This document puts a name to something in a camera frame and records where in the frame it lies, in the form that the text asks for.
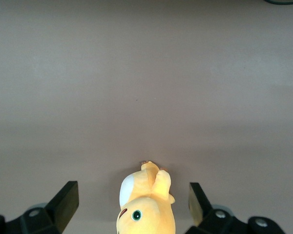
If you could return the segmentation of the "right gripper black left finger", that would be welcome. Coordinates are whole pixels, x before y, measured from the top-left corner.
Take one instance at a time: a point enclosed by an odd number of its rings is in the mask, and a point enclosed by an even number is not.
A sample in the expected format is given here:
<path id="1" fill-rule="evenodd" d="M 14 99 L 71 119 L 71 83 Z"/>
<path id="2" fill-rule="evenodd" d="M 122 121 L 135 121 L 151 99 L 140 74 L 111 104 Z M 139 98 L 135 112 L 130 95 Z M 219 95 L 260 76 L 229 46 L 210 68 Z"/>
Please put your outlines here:
<path id="1" fill-rule="evenodd" d="M 44 206 L 34 206 L 9 222 L 0 215 L 0 234 L 61 234 L 78 206 L 78 182 L 69 181 Z"/>

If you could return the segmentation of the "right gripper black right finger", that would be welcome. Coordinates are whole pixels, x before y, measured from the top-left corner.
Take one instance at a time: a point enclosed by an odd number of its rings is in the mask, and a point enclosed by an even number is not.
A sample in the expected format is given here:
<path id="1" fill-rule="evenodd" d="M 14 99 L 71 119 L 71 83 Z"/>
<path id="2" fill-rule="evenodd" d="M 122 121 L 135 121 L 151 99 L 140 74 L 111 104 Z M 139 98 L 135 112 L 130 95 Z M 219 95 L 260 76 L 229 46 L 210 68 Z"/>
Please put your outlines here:
<path id="1" fill-rule="evenodd" d="M 214 208 L 199 183 L 189 184 L 188 207 L 194 225 L 188 234 L 283 234 L 273 220 L 252 216 L 246 223 L 230 214 L 225 208 Z"/>

